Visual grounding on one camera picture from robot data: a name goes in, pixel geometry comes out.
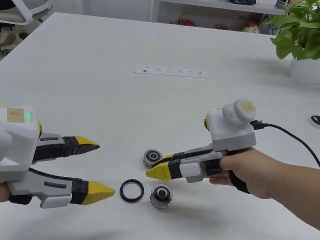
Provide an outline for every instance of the human hand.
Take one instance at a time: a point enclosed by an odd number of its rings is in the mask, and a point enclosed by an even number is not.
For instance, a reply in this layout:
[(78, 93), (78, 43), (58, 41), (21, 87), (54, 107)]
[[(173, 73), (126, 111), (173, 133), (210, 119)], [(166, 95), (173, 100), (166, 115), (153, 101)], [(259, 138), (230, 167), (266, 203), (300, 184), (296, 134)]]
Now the human hand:
[(5, 183), (0, 184), (0, 203), (9, 200), (10, 191)]
[(273, 197), (275, 179), (281, 174), (285, 163), (277, 161), (264, 153), (250, 148), (235, 155), (227, 155), (220, 160), (223, 173), (211, 176), (210, 183), (214, 185), (230, 185), (228, 171), (246, 183), (248, 191), (261, 199)]

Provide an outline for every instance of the socket outlet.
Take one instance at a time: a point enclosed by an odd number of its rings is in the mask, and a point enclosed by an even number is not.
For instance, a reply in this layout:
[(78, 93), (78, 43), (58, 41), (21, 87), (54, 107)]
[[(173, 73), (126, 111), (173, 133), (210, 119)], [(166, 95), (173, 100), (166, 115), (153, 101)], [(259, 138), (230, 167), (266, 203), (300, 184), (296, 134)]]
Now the socket outlet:
[(212, 79), (212, 75), (199, 70), (184, 69), (184, 68), (172, 68), (163, 66), (137, 66), (134, 68), (136, 74), (153, 74), (153, 75), (167, 75), (178, 77), (190, 77), (190, 78), (202, 78)]

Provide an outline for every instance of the o-ring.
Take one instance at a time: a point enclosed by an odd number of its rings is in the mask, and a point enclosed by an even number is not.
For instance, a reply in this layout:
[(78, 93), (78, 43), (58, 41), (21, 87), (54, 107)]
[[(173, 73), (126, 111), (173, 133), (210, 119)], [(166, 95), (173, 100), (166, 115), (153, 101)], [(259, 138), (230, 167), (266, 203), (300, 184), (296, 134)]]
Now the o-ring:
[[(141, 190), (140, 196), (138, 196), (136, 198), (128, 198), (128, 197), (126, 197), (125, 194), (124, 194), (124, 187), (127, 184), (136, 184), (136, 185), (138, 185), (140, 187), (140, 190)], [(143, 197), (144, 194), (145, 194), (144, 186), (142, 185), (142, 183), (140, 181), (138, 181), (136, 179), (128, 179), (124, 183), (122, 183), (122, 185), (120, 187), (120, 197), (127, 203), (136, 203), (136, 202), (138, 202)]]

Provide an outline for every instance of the white shelf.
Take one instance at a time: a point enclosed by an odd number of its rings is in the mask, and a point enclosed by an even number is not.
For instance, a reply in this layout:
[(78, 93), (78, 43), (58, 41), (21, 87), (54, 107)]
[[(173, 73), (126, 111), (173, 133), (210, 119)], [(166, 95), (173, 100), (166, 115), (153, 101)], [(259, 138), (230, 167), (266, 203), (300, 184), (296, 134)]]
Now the white shelf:
[(228, 0), (160, 0), (163, 3), (185, 4), (216, 9), (228, 9), (242, 12), (283, 15), (285, 10), (274, 5), (257, 3), (255, 5), (234, 4)]

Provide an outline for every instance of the ball bearing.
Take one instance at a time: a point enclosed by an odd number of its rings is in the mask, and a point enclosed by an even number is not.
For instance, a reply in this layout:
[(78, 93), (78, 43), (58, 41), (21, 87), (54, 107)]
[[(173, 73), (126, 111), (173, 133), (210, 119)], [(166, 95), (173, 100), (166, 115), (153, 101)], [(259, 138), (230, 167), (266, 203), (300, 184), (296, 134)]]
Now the ball bearing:
[(157, 209), (166, 209), (171, 205), (173, 192), (163, 184), (155, 186), (150, 193), (150, 202)]
[(158, 150), (150, 149), (143, 155), (143, 164), (147, 169), (151, 169), (152, 165), (162, 159), (162, 154)]

